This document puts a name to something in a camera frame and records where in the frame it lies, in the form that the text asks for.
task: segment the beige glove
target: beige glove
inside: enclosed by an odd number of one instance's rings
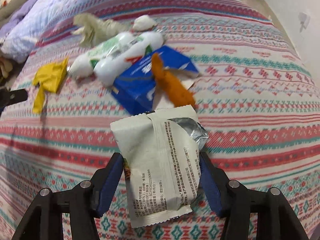
[[[129,30],[129,26],[112,19],[103,21],[90,13],[76,15],[73,23],[74,25],[82,26],[72,34],[82,34],[83,38],[80,41],[80,46],[86,48],[93,48],[118,33]]]
[[[10,60],[4,58],[4,57],[0,57],[0,69],[2,72],[2,76],[4,78],[8,78],[9,76],[9,72],[12,70],[12,63],[10,62]]]

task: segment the striped blanket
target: striped blanket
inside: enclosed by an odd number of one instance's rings
[[[68,0],[18,76],[13,89],[29,99],[0,119],[0,239],[10,239],[43,187],[71,189],[104,167],[118,151],[110,123],[128,113],[94,78],[67,78],[48,95],[41,116],[32,113],[36,70],[84,52],[71,36],[73,16],[91,12],[131,23],[148,13],[167,45],[188,55],[201,72],[191,90],[210,138],[205,150],[230,178],[249,188],[278,187],[310,236],[319,223],[320,91],[273,24],[238,0]],[[193,212],[135,228],[130,224],[124,177],[110,210],[96,225],[101,239],[219,239],[224,220],[199,189]],[[63,214],[65,239],[70,222]],[[252,215],[249,235],[256,232]]]

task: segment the green label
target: green label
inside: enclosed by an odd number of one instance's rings
[[[92,68],[95,68],[95,66],[98,64],[99,60],[98,59],[91,59],[90,64]]]
[[[143,41],[143,36],[139,35],[138,37],[136,37],[137,41]]]
[[[146,51],[145,51],[144,55],[146,56],[146,55],[150,54],[151,52],[152,52],[152,48],[151,48],[150,45],[148,45],[148,46],[146,47]]]
[[[88,56],[95,57],[97,55],[104,54],[104,53],[108,52],[110,49],[112,49],[118,43],[119,43],[119,39],[116,37],[113,37],[113,38],[101,43],[100,45],[98,45],[94,49],[89,50],[87,52]]]

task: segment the plastic bag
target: plastic bag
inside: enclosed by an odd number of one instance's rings
[[[118,46],[124,46],[134,39],[130,32],[119,33],[117,36],[104,41],[93,49],[79,55],[68,69],[73,78],[88,77],[93,73],[96,64],[109,55],[110,51]]]
[[[67,74],[68,58],[62,62],[43,65],[38,69],[32,84],[40,85],[33,104],[33,112],[40,114],[45,100],[45,91],[56,93]]]
[[[83,38],[80,45],[86,48],[93,48],[116,36],[118,33],[129,30],[129,26],[125,26],[112,19],[103,21],[90,13],[76,15],[73,23],[74,25],[82,26],[80,29],[72,32],[72,34],[82,34]]]
[[[145,55],[159,49],[163,43],[161,32],[144,32],[129,44],[115,47],[107,57],[97,63],[93,72],[105,86],[111,86],[123,71]]]
[[[203,143],[199,137],[204,142],[207,137],[197,122],[193,108],[182,106],[111,123],[124,157],[133,228],[192,212],[190,204],[196,198],[201,174],[199,146]]]

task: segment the toy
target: toy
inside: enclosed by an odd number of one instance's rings
[[[149,15],[142,15],[134,20],[132,29],[136,32],[143,32],[156,25],[157,23]]]
[[[2,76],[4,78],[8,78],[9,72],[13,69],[13,66],[10,60],[4,57],[0,57],[0,68],[1,68]]]
[[[180,80],[170,70],[163,69],[163,62],[158,53],[152,55],[151,71],[156,84],[167,94],[175,107],[191,105],[195,106],[192,93],[185,89]]]

